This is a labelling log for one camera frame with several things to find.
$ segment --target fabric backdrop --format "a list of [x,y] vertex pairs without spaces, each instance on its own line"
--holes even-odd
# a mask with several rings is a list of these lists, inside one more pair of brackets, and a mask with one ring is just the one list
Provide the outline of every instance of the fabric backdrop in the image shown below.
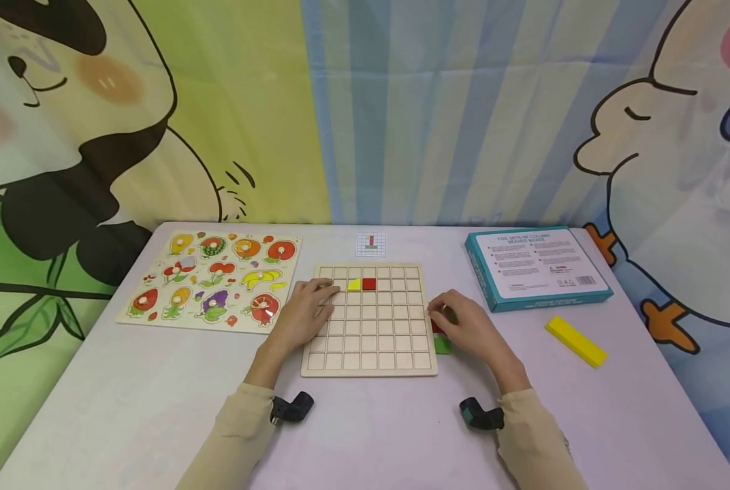
[[730,460],[730,0],[0,0],[0,466],[178,220],[586,225]]

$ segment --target white table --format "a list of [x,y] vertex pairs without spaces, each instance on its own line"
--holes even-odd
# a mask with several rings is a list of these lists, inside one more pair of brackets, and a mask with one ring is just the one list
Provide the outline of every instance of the white table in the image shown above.
[[[158,249],[188,223],[166,223],[0,472],[0,490],[173,489],[245,375],[263,336],[118,325],[115,316]],[[303,237],[294,279],[314,264],[353,261],[356,233],[387,234],[387,257],[419,262],[428,298],[455,288],[483,302],[463,241],[467,227],[209,224],[221,233]],[[591,489],[730,489],[730,465],[585,231],[575,230],[615,295],[604,304],[494,314],[555,414]],[[371,263],[379,259],[360,258]],[[544,325],[561,315],[609,354],[593,370]],[[315,406],[283,425],[253,489],[511,489],[492,434],[465,427],[458,403],[498,393],[470,357],[439,356],[432,378],[302,378],[300,356],[276,392]]]

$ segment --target cartoon bird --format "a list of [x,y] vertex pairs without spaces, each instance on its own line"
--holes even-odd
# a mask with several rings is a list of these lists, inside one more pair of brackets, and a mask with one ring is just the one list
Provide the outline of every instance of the cartoon bird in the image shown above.
[[588,231],[611,266],[618,242],[672,298],[643,300],[654,340],[696,354],[681,318],[730,327],[730,1],[687,1],[649,76],[609,94],[592,128],[575,164],[609,176],[611,231]]

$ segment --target person's left hand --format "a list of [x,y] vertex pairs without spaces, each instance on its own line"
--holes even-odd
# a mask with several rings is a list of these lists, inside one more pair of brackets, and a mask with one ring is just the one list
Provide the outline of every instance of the person's left hand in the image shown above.
[[313,339],[335,309],[335,306],[328,304],[317,314],[317,306],[340,290],[331,284],[332,279],[299,280],[294,285],[291,297],[283,305],[281,316],[267,342],[288,356],[294,349]]

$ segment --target pattern card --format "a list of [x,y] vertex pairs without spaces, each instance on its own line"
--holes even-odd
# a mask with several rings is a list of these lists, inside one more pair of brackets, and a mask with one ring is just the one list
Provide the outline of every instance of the pattern card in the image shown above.
[[386,257],[387,236],[384,233],[357,233],[357,257]]
[[330,320],[305,344],[303,376],[437,375],[419,264],[323,264],[315,277],[333,278],[340,293],[330,299]]
[[175,233],[117,322],[267,334],[288,298],[301,243],[269,234]]

